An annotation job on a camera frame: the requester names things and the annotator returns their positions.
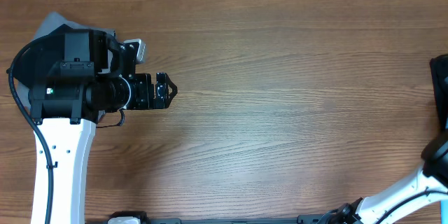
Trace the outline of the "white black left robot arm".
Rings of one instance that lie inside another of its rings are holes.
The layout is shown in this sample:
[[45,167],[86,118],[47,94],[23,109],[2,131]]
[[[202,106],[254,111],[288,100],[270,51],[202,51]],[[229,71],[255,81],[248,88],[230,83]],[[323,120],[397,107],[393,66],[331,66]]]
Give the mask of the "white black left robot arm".
[[8,69],[13,99],[36,139],[31,221],[83,223],[88,158],[103,113],[166,109],[165,73],[137,73],[145,43],[66,25],[29,42]]

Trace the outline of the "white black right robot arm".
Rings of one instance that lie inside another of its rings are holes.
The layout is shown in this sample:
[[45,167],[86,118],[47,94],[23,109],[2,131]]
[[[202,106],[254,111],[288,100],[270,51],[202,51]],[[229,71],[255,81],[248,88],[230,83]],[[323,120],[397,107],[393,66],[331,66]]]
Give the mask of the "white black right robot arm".
[[447,199],[447,132],[421,153],[422,163],[384,191],[352,204],[343,204],[323,223],[394,223],[429,205]]

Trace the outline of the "grey folded garment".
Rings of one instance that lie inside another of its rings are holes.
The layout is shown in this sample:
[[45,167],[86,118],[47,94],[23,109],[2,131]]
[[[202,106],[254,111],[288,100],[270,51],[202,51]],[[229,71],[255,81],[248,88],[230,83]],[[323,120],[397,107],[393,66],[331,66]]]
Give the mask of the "grey folded garment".
[[[44,21],[41,23],[40,27],[38,28],[37,32],[35,33],[33,39],[38,39],[42,36],[48,35],[51,32],[55,31],[58,27],[62,25],[67,25],[70,28],[73,29],[95,29],[95,30],[101,30],[103,32],[106,32],[114,37],[116,37],[116,31],[114,29],[107,29],[107,28],[98,28],[98,27],[91,27],[83,24],[78,24],[77,22],[67,20],[65,17],[60,15],[57,12],[51,12],[49,13]],[[15,86],[18,97],[24,107],[26,109],[30,109],[31,105],[28,100],[28,94],[29,94],[29,87],[27,85],[24,85],[22,82],[20,82],[20,79],[15,77],[17,80],[17,85]]]

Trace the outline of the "black garment pile at right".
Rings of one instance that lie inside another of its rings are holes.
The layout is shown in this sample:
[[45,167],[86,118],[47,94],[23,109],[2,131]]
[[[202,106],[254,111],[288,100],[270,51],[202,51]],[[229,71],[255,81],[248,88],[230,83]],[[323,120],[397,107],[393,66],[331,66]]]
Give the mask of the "black garment pile at right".
[[440,129],[447,129],[447,54],[430,60],[435,106]]

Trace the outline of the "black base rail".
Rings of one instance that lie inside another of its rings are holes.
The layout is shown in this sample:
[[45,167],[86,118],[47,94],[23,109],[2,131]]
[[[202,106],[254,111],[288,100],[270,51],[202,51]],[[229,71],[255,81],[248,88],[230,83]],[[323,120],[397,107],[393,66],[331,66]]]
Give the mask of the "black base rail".
[[186,220],[180,218],[150,218],[144,211],[119,211],[106,220],[87,220],[86,224],[316,224],[327,223],[335,210],[325,214],[299,215],[294,218],[228,218]]

